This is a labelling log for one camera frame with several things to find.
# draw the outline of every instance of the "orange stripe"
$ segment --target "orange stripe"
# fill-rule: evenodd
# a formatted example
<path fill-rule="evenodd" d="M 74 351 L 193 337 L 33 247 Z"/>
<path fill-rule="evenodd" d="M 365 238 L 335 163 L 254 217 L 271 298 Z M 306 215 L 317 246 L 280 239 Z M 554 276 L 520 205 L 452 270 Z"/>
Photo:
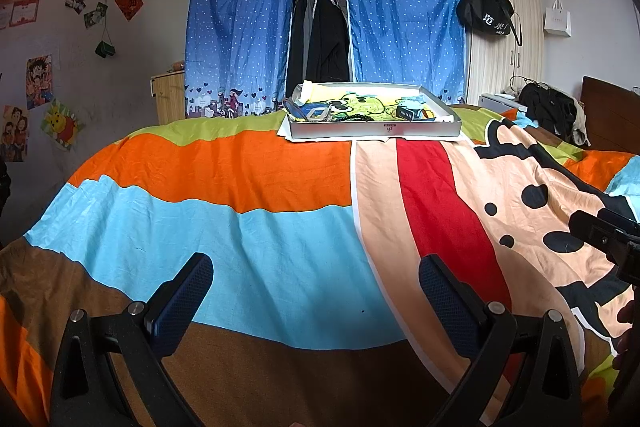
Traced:
<path fill-rule="evenodd" d="M 137 185 L 170 203 L 197 199 L 240 213 L 303 212 L 351 204 L 350 150 L 350 142 L 291 143 L 275 131 L 185 146 L 140 134 L 105 147 L 69 183 L 79 187 L 106 174 L 120 187 Z"/>
<path fill-rule="evenodd" d="M 27 343 L 27 330 L 0 296 L 0 380 L 33 427 L 49 424 L 53 372 Z"/>
<path fill-rule="evenodd" d="M 580 161 L 569 158 L 564 167 L 578 176 L 582 181 L 599 190 L 606 190 L 609 183 L 622 169 L 633 154 L 613 151 L 585 151 Z"/>

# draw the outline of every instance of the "black device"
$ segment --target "black device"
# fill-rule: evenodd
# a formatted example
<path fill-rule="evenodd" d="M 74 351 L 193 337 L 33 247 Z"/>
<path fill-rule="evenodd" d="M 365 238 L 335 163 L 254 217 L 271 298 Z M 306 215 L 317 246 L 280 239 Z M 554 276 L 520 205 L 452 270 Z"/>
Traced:
<path fill-rule="evenodd" d="M 156 427 L 203 427 L 160 360 L 172 355 L 213 281 L 211 259 L 195 253 L 146 302 L 118 315 L 71 313 L 53 376 L 50 427 L 140 427 L 110 353 L 121 353 Z"/>
<path fill-rule="evenodd" d="M 429 427 L 476 427 L 511 355 L 521 353 L 518 378 L 495 427 L 578 427 L 580 385 L 569 333 L 559 311 L 543 317 L 512 315 L 485 304 L 435 254 L 420 260 L 422 291 L 456 352 L 471 360 Z"/>
<path fill-rule="evenodd" d="M 640 425 L 640 224 L 602 208 L 597 216 L 578 210 L 569 219 L 569 232 L 603 251 L 618 267 L 616 276 L 634 285 L 634 314 L 628 349 L 609 396 L 608 426 Z"/>

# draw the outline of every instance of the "blue curtain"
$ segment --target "blue curtain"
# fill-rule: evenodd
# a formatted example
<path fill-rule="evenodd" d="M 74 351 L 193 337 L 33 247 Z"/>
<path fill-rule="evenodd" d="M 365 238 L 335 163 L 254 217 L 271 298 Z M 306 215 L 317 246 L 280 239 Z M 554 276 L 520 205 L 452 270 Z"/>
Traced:
<path fill-rule="evenodd" d="M 271 112 L 284 95 L 293 0 L 191 0 L 188 116 Z"/>
<path fill-rule="evenodd" d="M 446 103 L 465 94 L 459 0 L 348 0 L 357 82 L 414 84 Z"/>

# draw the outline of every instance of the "yellow cartoon poster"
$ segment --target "yellow cartoon poster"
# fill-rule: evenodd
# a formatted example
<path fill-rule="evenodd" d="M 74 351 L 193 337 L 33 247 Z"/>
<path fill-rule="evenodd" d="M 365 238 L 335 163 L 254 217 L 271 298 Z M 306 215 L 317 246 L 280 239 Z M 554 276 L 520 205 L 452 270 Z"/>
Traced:
<path fill-rule="evenodd" d="M 82 127 L 78 117 L 55 98 L 40 124 L 40 128 L 66 150 L 71 149 Z"/>

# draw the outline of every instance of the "wooden wardrobe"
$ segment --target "wooden wardrobe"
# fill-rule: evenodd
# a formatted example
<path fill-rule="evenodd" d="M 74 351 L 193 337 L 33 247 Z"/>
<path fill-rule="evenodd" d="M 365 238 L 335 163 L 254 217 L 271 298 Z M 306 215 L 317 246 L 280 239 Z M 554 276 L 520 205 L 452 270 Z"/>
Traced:
<path fill-rule="evenodd" d="M 522 47 L 513 32 L 507 36 L 467 30 L 466 103 L 477 105 L 482 93 L 498 93 L 509 85 L 513 75 L 542 81 L 543 14 L 541 0 L 510 0 L 518 33 L 522 28 Z"/>

